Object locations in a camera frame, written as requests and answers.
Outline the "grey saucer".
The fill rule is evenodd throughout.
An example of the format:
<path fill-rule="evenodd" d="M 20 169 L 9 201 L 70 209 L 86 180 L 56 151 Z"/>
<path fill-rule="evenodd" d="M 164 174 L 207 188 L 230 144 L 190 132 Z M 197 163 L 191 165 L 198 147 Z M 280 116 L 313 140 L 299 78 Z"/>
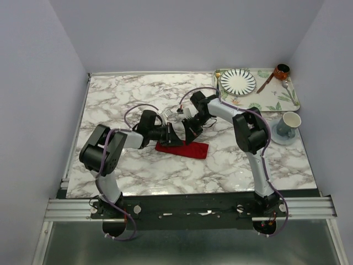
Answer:
<path fill-rule="evenodd" d="M 298 129 L 292 129 L 290 131 L 290 135 L 288 136 L 281 136 L 277 133 L 277 125 L 279 123 L 280 119 L 274 119 L 272 121 L 269 122 L 269 126 L 270 126 L 270 129 L 271 129 L 271 140 L 279 145 L 283 145 L 283 146 L 288 146 L 288 145 L 292 145 L 298 135 L 299 135 L 299 132 L 298 132 Z"/>

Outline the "brown handled knife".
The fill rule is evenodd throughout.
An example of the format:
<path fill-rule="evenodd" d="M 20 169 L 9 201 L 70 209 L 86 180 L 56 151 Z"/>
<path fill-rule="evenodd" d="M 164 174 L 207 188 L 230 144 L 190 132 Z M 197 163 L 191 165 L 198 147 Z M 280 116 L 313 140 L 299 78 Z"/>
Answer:
<path fill-rule="evenodd" d="M 274 73 L 272 73 L 267 80 L 263 83 L 263 85 L 257 90 L 257 94 L 261 93 L 264 88 L 271 82 L 272 78 L 274 77 Z"/>

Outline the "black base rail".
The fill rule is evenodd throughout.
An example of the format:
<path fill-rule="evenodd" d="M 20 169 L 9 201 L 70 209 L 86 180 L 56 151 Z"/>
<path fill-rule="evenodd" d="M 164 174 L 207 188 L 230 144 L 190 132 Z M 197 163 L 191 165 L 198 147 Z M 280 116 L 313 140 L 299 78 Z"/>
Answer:
<path fill-rule="evenodd" d="M 123 213 L 99 199 L 90 217 L 104 225 L 130 230 L 203 230 L 267 227 L 286 216 L 284 203 L 276 195 L 259 199 L 254 192 L 182 195 L 124 196 L 118 206 Z"/>

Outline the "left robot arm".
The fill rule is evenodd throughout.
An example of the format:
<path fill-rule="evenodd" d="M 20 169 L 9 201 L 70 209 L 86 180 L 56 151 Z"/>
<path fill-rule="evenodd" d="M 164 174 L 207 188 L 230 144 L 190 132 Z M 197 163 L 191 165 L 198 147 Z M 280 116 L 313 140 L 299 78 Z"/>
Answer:
<path fill-rule="evenodd" d="M 151 141 L 166 147 L 184 144 L 171 123 L 165 123 L 156 112 L 145 110 L 132 129 L 111 129 L 99 124 L 81 149 L 79 161 L 94 176 L 99 198 L 105 202 L 103 211 L 108 217 L 116 218 L 122 213 L 119 202 L 122 192 L 114 171 L 123 149 L 143 149 Z"/>

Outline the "orange black cup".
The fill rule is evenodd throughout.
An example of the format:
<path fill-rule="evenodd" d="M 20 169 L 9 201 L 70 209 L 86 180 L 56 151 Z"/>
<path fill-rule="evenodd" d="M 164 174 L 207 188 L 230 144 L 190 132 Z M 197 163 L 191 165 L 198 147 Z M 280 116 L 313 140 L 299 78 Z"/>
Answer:
<path fill-rule="evenodd" d="M 278 80 L 284 81 L 290 73 L 290 67 L 284 63 L 280 63 L 273 71 L 274 77 Z"/>

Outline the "striped white plate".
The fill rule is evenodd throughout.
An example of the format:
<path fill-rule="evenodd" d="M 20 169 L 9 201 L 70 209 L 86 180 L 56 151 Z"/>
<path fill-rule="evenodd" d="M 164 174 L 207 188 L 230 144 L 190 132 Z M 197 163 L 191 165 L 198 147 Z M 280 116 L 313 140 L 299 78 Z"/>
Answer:
<path fill-rule="evenodd" d="M 229 69 L 219 78 L 220 86 L 234 96 L 246 96 L 256 89 L 255 77 L 243 69 Z"/>

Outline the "red cloth napkin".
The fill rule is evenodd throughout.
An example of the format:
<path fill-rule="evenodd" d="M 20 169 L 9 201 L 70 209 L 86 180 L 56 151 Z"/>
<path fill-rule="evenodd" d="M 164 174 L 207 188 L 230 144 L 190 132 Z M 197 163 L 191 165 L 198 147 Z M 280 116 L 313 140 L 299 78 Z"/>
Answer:
<path fill-rule="evenodd" d="M 192 142 L 186 145 L 185 141 L 183 141 L 183 146 L 162 146 L 160 143 L 157 143 L 155 150 L 181 157 L 205 160 L 207 158 L 208 148 L 209 144 Z"/>

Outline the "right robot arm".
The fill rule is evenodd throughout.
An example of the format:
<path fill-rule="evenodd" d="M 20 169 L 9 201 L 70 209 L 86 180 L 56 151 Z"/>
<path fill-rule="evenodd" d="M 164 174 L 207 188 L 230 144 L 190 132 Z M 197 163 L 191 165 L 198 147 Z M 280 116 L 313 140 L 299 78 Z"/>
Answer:
<path fill-rule="evenodd" d="M 182 121 L 185 144 L 191 144 L 200 136 L 202 127 L 211 118 L 221 118 L 233 124 L 236 143 L 245 152 L 253 174 L 254 211 L 260 216 L 267 216 L 279 199 L 271 187 L 265 158 L 265 150 L 270 142 L 270 129 L 259 109 L 239 109 L 222 102 L 216 94 L 207 97 L 200 91 L 193 93 L 190 100 L 197 113 Z"/>

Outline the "silver spoon on tray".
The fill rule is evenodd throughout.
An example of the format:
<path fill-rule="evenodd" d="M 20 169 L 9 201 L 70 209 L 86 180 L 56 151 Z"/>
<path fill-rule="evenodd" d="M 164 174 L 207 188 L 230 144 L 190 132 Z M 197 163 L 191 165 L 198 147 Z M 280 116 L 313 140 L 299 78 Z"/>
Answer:
<path fill-rule="evenodd" d="M 293 101 L 292 94 L 288 88 L 288 81 L 287 80 L 282 81 L 282 87 L 287 91 L 289 98 Z"/>

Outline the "floral serving tray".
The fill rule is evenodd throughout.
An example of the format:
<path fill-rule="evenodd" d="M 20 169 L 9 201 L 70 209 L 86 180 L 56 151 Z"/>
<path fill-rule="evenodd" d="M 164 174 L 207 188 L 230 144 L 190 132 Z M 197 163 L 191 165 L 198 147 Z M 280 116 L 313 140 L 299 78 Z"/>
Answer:
<path fill-rule="evenodd" d="M 292 94 L 293 101 L 289 98 L 287 91 L 282 87 L 282 81 L 272 78 L 271 82 L 264 90 L 257 94 L 257 90 L 263 85 L 267 78 L 272 74 L 272 68 L 235 68 L 249 71 L 256 79 L 256 89 L 246 96 L 234 96 L 227 93 L 221 86 L 221 97 L 223 101 L 231 103 L 240 108 L 257 107 L 261 112 L 295 112 L 300 108 L 293 83 L 287 77 L 288 88 Z M 217 69 L 221 74 L 228 70 L 227 68 Z M 215 70 L 212 73 L 213 85 L 216 86 Z"/>

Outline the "grey white mug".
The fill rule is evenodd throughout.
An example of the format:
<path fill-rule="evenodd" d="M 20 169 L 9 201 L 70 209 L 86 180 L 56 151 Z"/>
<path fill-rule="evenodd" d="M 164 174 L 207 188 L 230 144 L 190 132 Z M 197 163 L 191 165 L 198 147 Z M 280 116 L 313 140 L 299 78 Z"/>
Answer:
<path fill-rule="evenodd" d="M 286 112 L 276 126 L 276 132 L 282 137 L 294 138 L 295 130 L 301 125 L 301 117 L 295 112 Z"/>

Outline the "aluminium frame rail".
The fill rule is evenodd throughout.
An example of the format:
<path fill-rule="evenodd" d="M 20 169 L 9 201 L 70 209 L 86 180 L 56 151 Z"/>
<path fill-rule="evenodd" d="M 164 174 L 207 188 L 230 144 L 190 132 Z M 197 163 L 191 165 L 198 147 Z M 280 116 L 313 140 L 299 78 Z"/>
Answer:
<path fill-rule="evenodd" d="M 290 220 L 334 219 L 337 217 L 330 197 L 287 198 Z M 94 221 L 88 199 L 50 199 L 45 222 Z"/>

